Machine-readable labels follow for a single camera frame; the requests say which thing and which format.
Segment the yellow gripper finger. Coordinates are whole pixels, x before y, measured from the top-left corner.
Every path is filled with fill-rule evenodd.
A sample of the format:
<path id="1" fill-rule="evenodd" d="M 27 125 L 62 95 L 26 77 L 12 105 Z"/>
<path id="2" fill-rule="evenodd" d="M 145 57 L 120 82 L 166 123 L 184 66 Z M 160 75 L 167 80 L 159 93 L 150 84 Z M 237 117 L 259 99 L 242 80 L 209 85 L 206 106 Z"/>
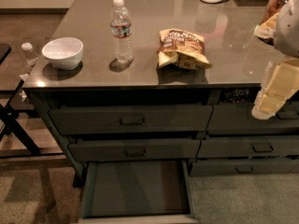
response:
<path id="1" fill-rule="evenodd" d="M 290 99 L 298 90 L 299 59 L 290 58 L 276 66 L 264 92 L 270 97 Z"/>
<path id="2" fill-rule="evenodd" d="M 256 119 L 270 119 L 285 104 L 284 100 L 259 93 L 255 99 L 251 115 Z"/>

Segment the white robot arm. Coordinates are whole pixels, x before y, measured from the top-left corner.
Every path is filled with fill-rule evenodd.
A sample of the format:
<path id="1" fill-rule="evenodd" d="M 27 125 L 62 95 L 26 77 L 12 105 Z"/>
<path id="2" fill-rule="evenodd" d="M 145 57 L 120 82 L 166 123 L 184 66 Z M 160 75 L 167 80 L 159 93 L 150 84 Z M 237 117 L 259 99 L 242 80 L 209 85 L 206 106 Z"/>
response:
<path id="1" fill-rule="evenodd" d="M 299 91 L 299 0 L 289 0 L 274 18 L 274 28 L 268 34 L 273 36 L 274 48 L 285 57 L 279 63 L 269 62 L 264 69 L 251 110 L 256 119 L 274 117 Z"/>

